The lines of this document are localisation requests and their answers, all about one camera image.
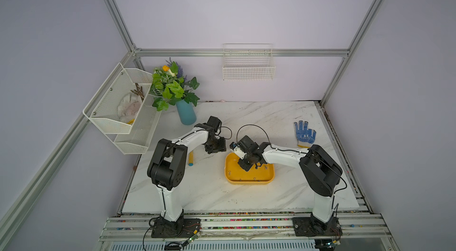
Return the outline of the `yellow plastic storage box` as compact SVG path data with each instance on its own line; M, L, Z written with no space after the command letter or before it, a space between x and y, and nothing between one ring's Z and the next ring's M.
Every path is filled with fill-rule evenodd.
M244 171L238 160L240 158L230 153L225 158L224 174L227 181L233 185L267 185L275 178L273 164L263 164L259 168L251 168L248 172Z

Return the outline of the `blue dotted work glove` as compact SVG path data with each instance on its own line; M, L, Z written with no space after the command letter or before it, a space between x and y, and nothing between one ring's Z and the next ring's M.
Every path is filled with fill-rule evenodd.
M308 121L294 122L294 131L298 147L310 148L314 144L317 132L309 127Z

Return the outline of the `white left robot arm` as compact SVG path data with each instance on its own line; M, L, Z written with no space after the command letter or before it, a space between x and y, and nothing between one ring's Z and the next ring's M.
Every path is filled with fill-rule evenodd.
M160 218L170 223L177 222L184 210L173 196L173 190L182 182L188 155L197 147L204 146L207 154L226 151L226 139L219 136L222 121L214 116L203 124L176 139L161 139L157 143L147 170L161 196Z

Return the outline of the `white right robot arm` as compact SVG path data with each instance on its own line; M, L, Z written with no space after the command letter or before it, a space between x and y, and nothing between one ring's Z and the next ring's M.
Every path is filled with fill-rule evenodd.
M311 219L319 224L328 224L332 220L335 188L343 180L343 170L321 146L314 144L306 150L294 150L268 142L257 144L245 136L237 143L232 142L229 148L239 157L237 163L246 172L264 164L300 169L314 192Z

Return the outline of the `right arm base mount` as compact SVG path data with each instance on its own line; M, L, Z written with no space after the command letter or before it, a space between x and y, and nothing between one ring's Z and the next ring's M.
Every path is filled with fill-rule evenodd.
M326 223L318 220L313 214L310 217L294 217L292 225L295 236L298 237L341 237L343 235L338 218L334 215Z

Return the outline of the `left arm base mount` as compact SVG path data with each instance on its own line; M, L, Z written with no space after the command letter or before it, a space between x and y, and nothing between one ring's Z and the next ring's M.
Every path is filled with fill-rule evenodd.
M185 218L177 221L165 220L162 216L150 220L151 238L190 238L201 228L199 218Z

